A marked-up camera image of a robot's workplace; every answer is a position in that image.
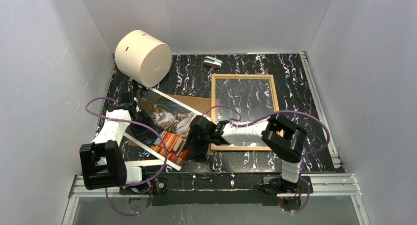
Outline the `cat and books photo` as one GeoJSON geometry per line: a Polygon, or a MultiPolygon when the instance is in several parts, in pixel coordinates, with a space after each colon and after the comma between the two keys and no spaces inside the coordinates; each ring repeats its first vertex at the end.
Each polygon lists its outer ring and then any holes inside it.
{"type": "Polygon", "coordinates": [[[125,137],[150,155],[180,171],[188,163],[206,163],[208,145],[187,143],[191,121],[201,113],[156,89],[147,91],[137,102],[142,121],[155,130],[131,125],[125,137]]]}

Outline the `white mat board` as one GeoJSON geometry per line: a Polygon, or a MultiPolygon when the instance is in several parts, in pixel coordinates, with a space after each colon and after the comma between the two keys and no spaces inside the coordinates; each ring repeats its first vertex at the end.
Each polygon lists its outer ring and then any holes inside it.
{"type": "Polygon", "coordinates": [[[126,167],[149,167],[149,166],[162,166],[163,160],[152,159],[152,160],[138,160],[138,161],[126,161],[124,162],[126,167]]]}

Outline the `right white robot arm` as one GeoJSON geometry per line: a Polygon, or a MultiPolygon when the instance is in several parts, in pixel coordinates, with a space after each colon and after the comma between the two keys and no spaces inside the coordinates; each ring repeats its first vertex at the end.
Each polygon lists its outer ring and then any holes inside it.
{"type": "Polygon", "coordinates": [[[256,123],[223,120],[217,124],[198,115],[189,125],[184,147],[196,149],[209,144],[263,143],[282,161],[281,181],[296,184],[306,140],[307,131],[280,114],[273,114],[256,123]]]}

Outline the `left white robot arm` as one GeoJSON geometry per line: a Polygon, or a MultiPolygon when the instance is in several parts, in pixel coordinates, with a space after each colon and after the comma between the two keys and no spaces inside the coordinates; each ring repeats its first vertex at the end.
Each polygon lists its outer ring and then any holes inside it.
{"type": "Polygon", "coordinates": [[[99,134],[90,143],[80,147],[83,180],[88,190],[121,187],[143,180],[142,169],[128,166],[119,148],[127,129],[135,134],[146,131],[130,121],[154,127],[148,113],[137,106],[134,94],[125,92],[106,111],[104,125],[99,134]]]}

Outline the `brown backing board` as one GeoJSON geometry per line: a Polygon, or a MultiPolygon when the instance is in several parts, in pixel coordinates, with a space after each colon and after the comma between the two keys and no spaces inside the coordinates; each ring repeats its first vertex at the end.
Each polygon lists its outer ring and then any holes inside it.
{"type": "Polygon", "coordinates": [[[138,107],[153,120],[154,127],[167,145],[168,158],[185,160],[193,151],[184,150],[189,124],[196,115],[209,109],[210,99],[170,94],[165,97],[149,91],[138,101],[138,107]]]}

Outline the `large white cylinder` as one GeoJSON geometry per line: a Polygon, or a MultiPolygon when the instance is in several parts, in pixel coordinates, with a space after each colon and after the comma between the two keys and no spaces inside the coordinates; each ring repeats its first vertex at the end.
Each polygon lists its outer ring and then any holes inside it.
{"type": "Polygon", "coordinates": [[[168,74],[170,47],[142,30],[128,33],[115,50],[117,68],[144,87],[154,87],[168,74]]]}

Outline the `teal white stapler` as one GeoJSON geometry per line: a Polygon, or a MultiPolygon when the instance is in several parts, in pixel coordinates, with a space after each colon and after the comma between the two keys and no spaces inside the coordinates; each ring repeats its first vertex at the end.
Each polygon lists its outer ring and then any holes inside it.
{"type": "Polygon", "coordinates": [[[202,61],[202,65],[213,67],[213,68],[221,68],[223,65],[223,61],[217,58],[211,57],[211,56],[206,56],[204,57],[202,61]]]}

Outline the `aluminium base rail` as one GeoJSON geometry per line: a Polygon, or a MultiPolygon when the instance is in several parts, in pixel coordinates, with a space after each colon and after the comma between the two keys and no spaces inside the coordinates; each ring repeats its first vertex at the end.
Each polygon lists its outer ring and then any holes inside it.
{"type": "Polygon", "coordinates": [[[305,174],[302,190],[265,194],[270,173],[165,173],[142,194],[89,191],[76,176],[65,225],[367,225],[352,173],[305,174]]]}

